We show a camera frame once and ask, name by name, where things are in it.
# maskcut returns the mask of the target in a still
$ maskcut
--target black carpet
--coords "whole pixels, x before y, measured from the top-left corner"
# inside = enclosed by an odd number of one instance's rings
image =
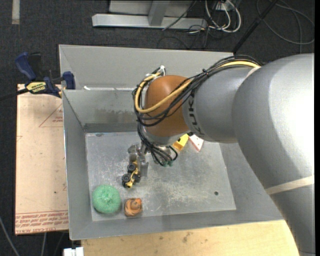
[[[184,31],[138,28],[92,28],[92,16],[104,13],[108,1],[92,0],[28,0],[20,3],[20,25],[12,24],[12,0],[0,4],[0,97],[14,93],[16,84],[27,81],[15,66],[15,58],[22,52],[40,52],[44,70],[51,70],[53,77],[59,74],[58,45],[90,45],[131,48],[187,49],[195,51],[231,52],[236,43],[258,16],[257,0],[242,0],[239,11],[242,27],[236,33],[213,31],[189,35]],[[315,20],[315,0],[287,0],[294,9]],[[269,2],[260,0],[264,10]],[[202,17],[204,1],[198,1],[188,14]],[[302,39],[310,41],[314,36],[311,24],[302,16]],[[293,13],[275,6],[266,21],[277,33],[293,41],[299,41],[299,26]],[[250,55],[261,62],[302,53],[314,53],[315,44],[300,46],[280,39],[262,22],[237,52]],[[21,256],[41,254],[43,234],[14,235],[15,211],[15,154],[17,100],[15,97],[0,101],[0,216]],[[48,233],[44,255],[52,256],[61,233]],[[61,239],[61,248],[70,247],[68,234]],[[0,229],[0,255],[15,255],[3,231]]]

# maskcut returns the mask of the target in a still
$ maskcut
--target green scrub ball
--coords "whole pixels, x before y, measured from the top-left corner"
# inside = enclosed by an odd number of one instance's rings
[[[121,198],[118,190],[110,185],[100,185],[92,193],[93,207],[102,214],[113,214],[119,210]]]

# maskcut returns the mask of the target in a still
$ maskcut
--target cardboard sheet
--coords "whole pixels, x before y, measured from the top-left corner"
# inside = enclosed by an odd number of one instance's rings
[[[15,234],[69,228],[62,100],[17,97]]]

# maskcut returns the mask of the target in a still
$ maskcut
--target blue clamp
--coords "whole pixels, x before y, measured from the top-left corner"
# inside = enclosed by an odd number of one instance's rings
[[[24,85],[27,91],[29,91],[32,94],[48,94],[48,95],[52,95],[60,98],[61,90],[58,87],[56,87],[56,85],[54,84],[54,82],[57,82],[57,81],[59,82],[65,81],[66,87],[62,88],[62,90],[76,89],[75,78],[70,71],[64,72],[62,77],[59,77],[54,80],[51,80],[48,76],[45,76],[40,81],[36,80],[37,75],[34,72],[32,66],[30,65],[28,61],[28,57],[29,57],[28,53],[23,52],[14,60],[19,71],[28,77],[28,82]],[[40,64],[40,58],[36,60],[36,64]]]

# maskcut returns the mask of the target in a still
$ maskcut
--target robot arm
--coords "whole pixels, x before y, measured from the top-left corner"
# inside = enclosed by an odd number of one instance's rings
[[[259,67],[234,57],[190,78],[156,70],[134,93],[140,132],[154,146],[190,131],[206,141],[238,142],[292,228],[301,255],[313,255],[314,54]]]

